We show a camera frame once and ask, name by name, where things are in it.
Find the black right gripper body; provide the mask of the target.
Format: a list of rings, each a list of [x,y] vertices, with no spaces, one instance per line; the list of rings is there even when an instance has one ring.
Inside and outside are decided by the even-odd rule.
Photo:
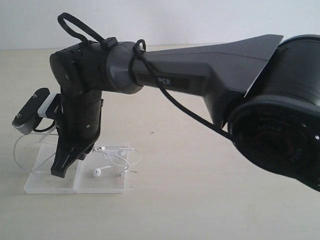
[[[84,159],[100,136],[102,92],[84,91],[77,96],[61,91],[58,148],[81,148]]]

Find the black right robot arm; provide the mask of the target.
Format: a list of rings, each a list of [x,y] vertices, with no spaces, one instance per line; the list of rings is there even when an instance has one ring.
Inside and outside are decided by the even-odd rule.
[[[132,95],[150,86],[257,167],[320,189],[318,35],[158,51],[144,40],[83,39],[49,63],[60,86],[56,177],[98,140],[104,91]]]

